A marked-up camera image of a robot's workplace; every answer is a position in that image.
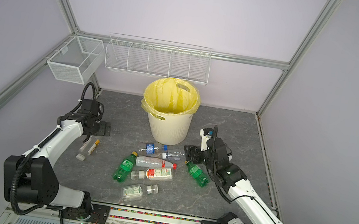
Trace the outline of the clear bottle yellow label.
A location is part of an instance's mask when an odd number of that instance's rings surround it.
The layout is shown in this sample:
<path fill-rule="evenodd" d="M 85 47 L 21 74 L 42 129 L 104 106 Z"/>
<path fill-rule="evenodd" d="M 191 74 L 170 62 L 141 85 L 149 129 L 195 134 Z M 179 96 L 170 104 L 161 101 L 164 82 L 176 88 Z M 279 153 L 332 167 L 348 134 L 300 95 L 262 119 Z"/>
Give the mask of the clear bottle yellow label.
<path fill-rule="evenodd" d="M 96 140 L 93 144 L 84 143 L 79 149 L 79 152 L 76 155 L 77 160 L 84 161 L 88 156 L 90 156 L 97 146 L 99 146 L 100 140 Z"/>

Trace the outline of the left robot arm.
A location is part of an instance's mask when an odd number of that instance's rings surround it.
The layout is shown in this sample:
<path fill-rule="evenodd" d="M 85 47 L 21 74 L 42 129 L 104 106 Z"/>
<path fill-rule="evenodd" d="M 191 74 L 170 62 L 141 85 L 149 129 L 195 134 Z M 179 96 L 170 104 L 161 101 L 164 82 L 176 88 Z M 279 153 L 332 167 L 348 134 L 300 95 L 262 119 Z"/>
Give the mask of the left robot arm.
<path fill-rule="evenodd" d="M 101 114 L 69 112 L 57 119 L 57 126 L 39 144 L 20 156 L 9 156 L 3 164 L 4 199 L 17 215 L 39 208 L 72 210 L 72 217 L 86 221 L 93 214 L 87 191 L 62 186 L 53 167 L 62 153 L 77 138 L 90 137 L 100 129 Z"/>

